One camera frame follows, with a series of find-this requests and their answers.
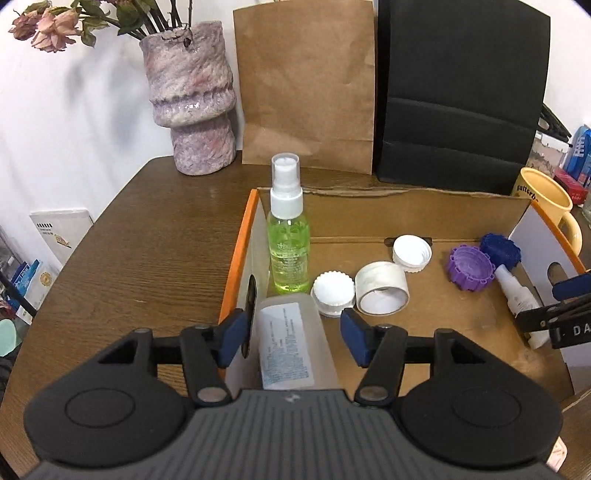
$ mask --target green liquid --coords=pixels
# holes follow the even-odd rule
[[[281,220],[269,213],[267,235],[271,251],[271,272],[280,294],[306,293],[310,290],[308,253],[310,226],[302,213],[291,220]]]

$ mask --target mug handle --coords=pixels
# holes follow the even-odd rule
[[[564,222],[566,226],[566,233],[564,236],[569,241],[570,246],[573,248],[573,251],[576,255],[581,253],[581,248],[583,248],[583,234],[581,232],[581,227],[579,223],[573,217],[573,214],[570,212],[566,212],[561,219],[561,222]]]

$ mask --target white tape roll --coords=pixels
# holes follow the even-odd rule
[[[408,303],[404,270],[392,262],[365,265],[355,275],[357,308],[368,315],[389,315]]]

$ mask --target red box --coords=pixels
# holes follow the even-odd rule
[[[574,205],[581,205],[587,198],[587,189],[561,168],[554,172],[554,179],[566,190]]]

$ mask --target cardboard box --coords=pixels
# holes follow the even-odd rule
[[[384,238],[411,233],[433,238],[433,257],[426,268],[407,274],[410,301],[387,317],[366,316],[370,324],[393,323],[409,335],[432,336],[435,329],[450,327],[544,386],[556,400],[573,393],[565,360],[580,362],[578,352],[552,350],[548,344],[532,351],[514,326],[506,298],[497,282],[483,291],[461,291],[444,269],[450,250],[460,244],[477,245],[486,233],[510,236],[521,248],[523,260],[516,269],[522,284],[537,292],[541,301],[556,303],[548,268],[560,264],[567,277],[584,272],[566,238],[540,207],[528,199],[484,193],[455,193],[430,189],[410,190],[305,190],[304,208],[311,225],[309,274],[314,279],[327,270],[341,270],[352,278],[364,265],[391,260]],[[275,295],[269,284],[269,252],[265,214],[268,189],[251,191],[226,284],[220,318],[244,307],[246,287],[254,275],[259,301]],[[339,332],[339,320],[323,318],[324,329],[342,387],[349,395],[365,370],[357,367]],[[236,354],[226,370],[233,394],[240,388],[260,386],[256,322],[251,353]],[[570,347],[591,353],[587,345]],[[428,378],[428,365],[407,365],[402,389]],[[575,390],[591,385],[591,375],[577,377]]]

